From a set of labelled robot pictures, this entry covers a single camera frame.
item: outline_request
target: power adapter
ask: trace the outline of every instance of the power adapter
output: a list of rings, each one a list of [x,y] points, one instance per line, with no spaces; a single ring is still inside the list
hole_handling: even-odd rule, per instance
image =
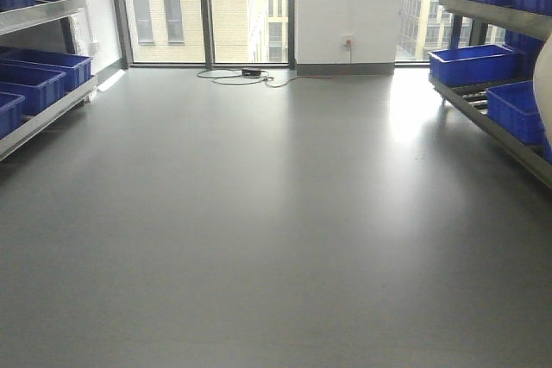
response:
[[[260,78],[262,70],[259,68],[243,68],[241,69],[241,75],[244,78]]]

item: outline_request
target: epoxy floor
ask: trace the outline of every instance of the epoxy floor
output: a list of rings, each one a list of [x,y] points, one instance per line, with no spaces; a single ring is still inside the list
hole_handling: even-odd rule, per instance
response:
[[[426,78],[131,70],[0,164],[0,366],[552,366],[552,191]]]

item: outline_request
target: metal shelf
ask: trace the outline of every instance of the metal shelf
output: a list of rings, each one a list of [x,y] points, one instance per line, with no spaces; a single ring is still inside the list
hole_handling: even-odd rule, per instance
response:
[[[490,134],[511,156],[552,189],[552,165],[535,153],[532,147],[526,146],[464,99],[462,95],[466,93],[467,88],[450,88],[433,77],[430,77],[430,82],[443,98],[452,103],[475,125]],[[469,90],[471,92],[483,91],[487,86],[489,85],[474,85],[470,86]]]
[[[0,140],[0,161],[8,157],[17,148],[21,147],[73,107],[83,102],[94,90],[96,85],[97,79],[92,78],[85,84],[80,85],[76,90],[69,92],[57,103],[46,108],[39,115],[25,122],[18,129],[2,138]]]
[[[84,8],[85,0],[59,0],[0,13],[0,35],[57,21]]]
[[[471,0],[439,0],[439,4],[455,15],[527,34],[542,41],[547,41],[552,34],[552,16]]]

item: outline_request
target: building window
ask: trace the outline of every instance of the building window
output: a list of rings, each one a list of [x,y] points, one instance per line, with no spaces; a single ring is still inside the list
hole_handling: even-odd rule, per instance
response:
[[[439,37],[439,27],[428,27],[427,36],[425,38],[426,43],[436,43]]]
[[[282,48],[282,23],[281,22],[268,23],[268,42],[270,44],[270,47]]]
[[[438,2],[431,2],[431,4],[430,4],[430,14],[428,16],[429,19],[436,19],[438,11],[439,11],[439,3]]]
[[[165,0],[165,18],[169,43],[184,43],[180,0]]]
[[[278,16],[282,16],[284,14],[284,7],[282,5],[282,2],[284,0],[278,0]]]
[[[135,8],[136,32],[138,44],[152,45],[154,31],[152,30],[152,16],[149,10],[149,0],[132,0]]]
[[[268,0],[268,15],[274,16],[274,0]]]
[[[282,48],[281,47],[269,47],[268,48],[268,62],[281,62],[282,61]]]

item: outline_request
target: electrical socket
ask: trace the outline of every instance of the electrical socket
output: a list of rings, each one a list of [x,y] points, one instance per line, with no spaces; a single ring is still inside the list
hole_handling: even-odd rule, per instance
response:
[[[353,47],[354,36],[351,34],[345,34],[342,36],[342,47]]]

